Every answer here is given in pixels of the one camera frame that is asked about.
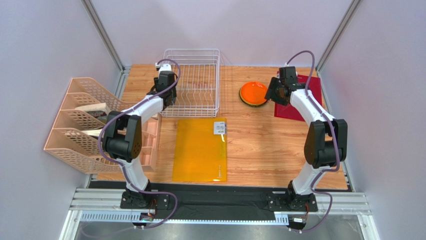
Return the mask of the orange plate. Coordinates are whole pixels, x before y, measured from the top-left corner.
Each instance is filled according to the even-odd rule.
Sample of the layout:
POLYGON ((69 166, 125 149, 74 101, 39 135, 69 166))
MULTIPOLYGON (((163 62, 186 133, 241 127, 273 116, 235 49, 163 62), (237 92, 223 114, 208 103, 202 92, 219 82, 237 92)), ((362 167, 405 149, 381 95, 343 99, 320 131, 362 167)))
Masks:
POLYGON ((268 88, 261 82, 250 81, 242 85, 238 95, 240 99, 244 99, 247 102, 260 104, 266 100, 265 95, 267 89, 268 88))

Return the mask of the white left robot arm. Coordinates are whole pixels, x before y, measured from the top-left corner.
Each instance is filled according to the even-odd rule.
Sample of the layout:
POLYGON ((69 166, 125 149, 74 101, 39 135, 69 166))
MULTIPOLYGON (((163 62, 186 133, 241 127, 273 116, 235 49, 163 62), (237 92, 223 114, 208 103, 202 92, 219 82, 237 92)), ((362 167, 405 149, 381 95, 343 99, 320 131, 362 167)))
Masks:
POLYGON ((100 134, 102 152, 117 163, 125 177, 126 188, 122 194, 121 208, 152 207, 151 183, 138 159, 142 151, 142 125, 154 115, 175 103, 179 74, 161 70, 146 97, 133 107, 111 111, 100 134))

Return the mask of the green plate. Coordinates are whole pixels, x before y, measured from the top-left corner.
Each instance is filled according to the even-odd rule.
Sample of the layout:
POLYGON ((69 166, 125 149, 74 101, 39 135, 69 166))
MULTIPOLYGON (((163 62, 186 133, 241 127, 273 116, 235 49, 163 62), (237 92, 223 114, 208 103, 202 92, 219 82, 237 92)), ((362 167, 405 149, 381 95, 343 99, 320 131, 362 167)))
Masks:
POLYGON ((254 104, 254 103, 251 103, 251 102, 245 101, 245 100, 244 100, 244 99, 242 99, 242 98, 241 98, 241 101, 242 101, 244 104, 246 104, 246 105, 248 105, 248 106, 250 106, 250 107, 254 107, 254 108, 264 106, 266 103, 268 103, 268 100, 265 100, 265 101, 263 101, 263 102, 261 102, 261 103, 259 103, 259 104, 254 104))

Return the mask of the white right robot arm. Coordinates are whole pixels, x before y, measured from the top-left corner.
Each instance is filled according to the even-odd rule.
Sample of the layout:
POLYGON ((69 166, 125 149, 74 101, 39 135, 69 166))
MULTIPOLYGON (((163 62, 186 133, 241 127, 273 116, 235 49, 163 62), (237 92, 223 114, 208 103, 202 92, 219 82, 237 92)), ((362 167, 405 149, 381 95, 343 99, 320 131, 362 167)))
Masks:
POLYGON ((314 190, 326 172, 336 172, 346 159, 348 124, 329 114, 314 98, 307 83, 298 80, 294 66, 281 67, 269 83, 266 100, 294 107, 308 125, 304 144, 305 164, 287 187, 285 207, 305 210, 314 202, 314 190))

